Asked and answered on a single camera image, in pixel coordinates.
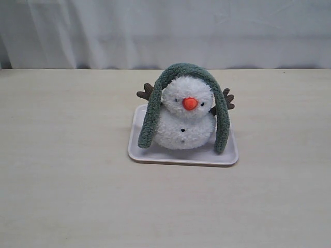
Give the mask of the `white rectangular tray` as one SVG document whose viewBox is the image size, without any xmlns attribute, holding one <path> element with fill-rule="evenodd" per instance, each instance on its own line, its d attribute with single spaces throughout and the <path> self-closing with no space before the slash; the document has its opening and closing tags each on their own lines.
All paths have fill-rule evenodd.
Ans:
<svg viewBox="0 0 331 248">
<path fill-rule="evenodd" d="M 138 163 L 172 164 L 188 166 L 231 167 L 239 160 L 238 146 L 235 139 L 234 127 L 230 125 L 230 132 L 225 150 L 221 154 L 214 151 L 213 135 L 205 146 L 189 150 L 169 150 L 156 143 L 147 149 L 138 147 L 138 137 L 142 129 L 147 105 L 139 105 L 133 115 L 128 155 Z"/>
</svg>

